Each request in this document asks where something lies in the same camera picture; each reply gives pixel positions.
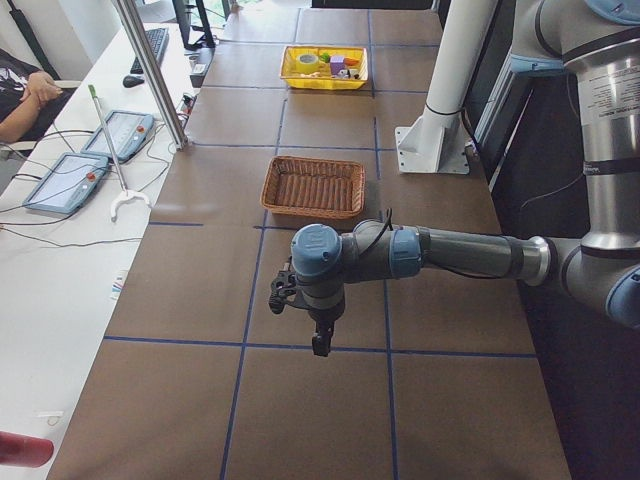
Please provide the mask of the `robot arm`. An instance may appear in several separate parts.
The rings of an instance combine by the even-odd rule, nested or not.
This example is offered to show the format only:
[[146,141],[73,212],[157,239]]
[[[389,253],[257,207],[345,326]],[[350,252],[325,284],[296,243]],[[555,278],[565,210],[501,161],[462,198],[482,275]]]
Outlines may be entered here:
[[330,352],[344,287],[440,268],[467,277],[550,285],[611,320],[639,325],[639,5],[520,1],[511,67],[577,78],[589,231],[579,239],[480,235],[366,220],[340,234],[300,229],[271,284],[270,309],[303,309],[312,348]]

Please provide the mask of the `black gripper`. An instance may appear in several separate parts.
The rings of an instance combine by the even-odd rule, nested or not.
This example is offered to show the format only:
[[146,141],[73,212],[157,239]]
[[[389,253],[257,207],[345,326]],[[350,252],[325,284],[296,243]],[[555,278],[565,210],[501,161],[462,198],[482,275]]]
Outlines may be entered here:
[[308,311],[315,322],[315,332],[312,337],[312,349],[316,356],[328,356],[330,353],[330,337],[334,333],[335,322],[343,315],[344,306],[334,305],[329,309],[315,309]]

